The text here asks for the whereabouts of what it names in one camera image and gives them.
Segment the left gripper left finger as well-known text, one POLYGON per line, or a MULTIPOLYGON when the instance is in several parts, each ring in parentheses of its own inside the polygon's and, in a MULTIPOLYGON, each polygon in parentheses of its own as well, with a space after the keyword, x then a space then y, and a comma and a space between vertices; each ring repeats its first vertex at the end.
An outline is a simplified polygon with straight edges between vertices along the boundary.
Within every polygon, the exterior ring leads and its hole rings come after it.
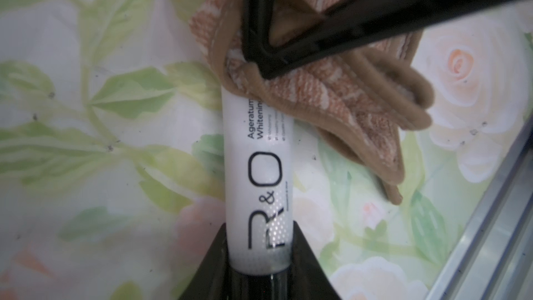
POLYGON ((226 225, 222 224, 179 300, 222 300, 229 296, 226 225))

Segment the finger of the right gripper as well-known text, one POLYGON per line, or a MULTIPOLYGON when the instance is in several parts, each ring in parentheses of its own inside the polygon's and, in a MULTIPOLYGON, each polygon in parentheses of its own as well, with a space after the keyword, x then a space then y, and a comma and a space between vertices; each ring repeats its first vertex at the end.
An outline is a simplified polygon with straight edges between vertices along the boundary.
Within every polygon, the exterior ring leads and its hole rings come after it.
POLYGON ((265 79, 326 56, 459 18, 515 0, 341 0, 280 46, 269 39, 273 7, 281 0, 243 0, 242 51, 265 79))

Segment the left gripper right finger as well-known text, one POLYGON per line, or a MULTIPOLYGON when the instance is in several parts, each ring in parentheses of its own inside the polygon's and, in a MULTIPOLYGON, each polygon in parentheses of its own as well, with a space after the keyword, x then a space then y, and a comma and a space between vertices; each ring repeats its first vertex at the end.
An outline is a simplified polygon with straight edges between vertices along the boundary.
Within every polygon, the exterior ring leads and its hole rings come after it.
POLYGON ((289 299, 340 300, 296 221, 293 230, 289 299))

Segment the dark cap toothpaste tube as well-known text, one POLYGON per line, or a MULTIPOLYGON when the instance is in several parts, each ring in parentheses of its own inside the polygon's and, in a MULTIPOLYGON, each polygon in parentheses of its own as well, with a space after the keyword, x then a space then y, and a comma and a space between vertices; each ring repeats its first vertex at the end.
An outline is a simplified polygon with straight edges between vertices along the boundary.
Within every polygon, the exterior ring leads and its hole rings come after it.
POLYGON ((231 299, 288 299, 294 119, 222 90, 231 299))

